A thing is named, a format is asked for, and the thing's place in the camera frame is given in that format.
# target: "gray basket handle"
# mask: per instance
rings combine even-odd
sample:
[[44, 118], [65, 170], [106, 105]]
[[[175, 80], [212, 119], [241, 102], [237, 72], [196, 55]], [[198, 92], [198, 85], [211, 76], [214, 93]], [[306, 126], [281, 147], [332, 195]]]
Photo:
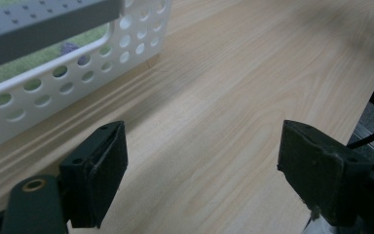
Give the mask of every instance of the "gray basket handle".
[[120, 0], [32, 0], [0, 8], [0, 64], [120, 16]]

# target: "wooden table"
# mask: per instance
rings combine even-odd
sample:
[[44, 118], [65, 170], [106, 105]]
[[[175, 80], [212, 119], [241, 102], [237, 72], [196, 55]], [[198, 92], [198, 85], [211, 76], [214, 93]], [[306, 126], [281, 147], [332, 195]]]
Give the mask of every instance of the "wooden table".
[[21, 179], [127, 123], [130, 165], [99, 231], [300, 233], [276, 170], [281, 124], [346, 143], [374, 90], [374, 0], [174, 0], [163, 51], [0, 147], [0, 210]]

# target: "wood grain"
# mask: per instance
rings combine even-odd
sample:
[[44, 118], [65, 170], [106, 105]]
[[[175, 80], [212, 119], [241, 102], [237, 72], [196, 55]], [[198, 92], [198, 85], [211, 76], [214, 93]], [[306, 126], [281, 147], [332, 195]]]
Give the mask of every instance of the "wood grain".
[[300, 233], [276, 170], [284, 119], [346, 143], [374, 90], [374, 0], [173, 0], [163, 51], [0, 147], [18, 181], [124, 120], [130, 165], [100, 230]]

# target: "purple object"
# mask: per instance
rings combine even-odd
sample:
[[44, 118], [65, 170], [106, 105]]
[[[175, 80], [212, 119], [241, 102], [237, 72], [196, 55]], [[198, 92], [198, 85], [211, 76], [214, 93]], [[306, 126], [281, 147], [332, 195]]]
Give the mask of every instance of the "purple object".
[[[66, 54], [71, 53], [75, 50], [78, 50], [79, 48], [80, 48], [79, 46], [75, 45], [72, 42], [65, 42], [60, 47], [60, 55], [65, 56]], [[78, 59], [78, 65], [85, 65], [88, 63], [89, 60], [90, 60], [89, 57], [82, 56]]]

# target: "perforated basket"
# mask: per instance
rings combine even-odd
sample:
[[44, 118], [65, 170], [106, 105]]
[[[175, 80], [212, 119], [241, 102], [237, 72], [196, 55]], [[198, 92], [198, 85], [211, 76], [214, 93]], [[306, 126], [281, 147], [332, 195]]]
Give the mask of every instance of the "perforated basket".
[[[101, 39], [0, 83], [0, 144], [161, 50], [170, 0], [127, 0], [122, 5], [117, 9], [121, 16], [109, 22]], [[82, 57], [86, 64], [78, 62]], [[30, 82], [38, 85], [27, 89]]]

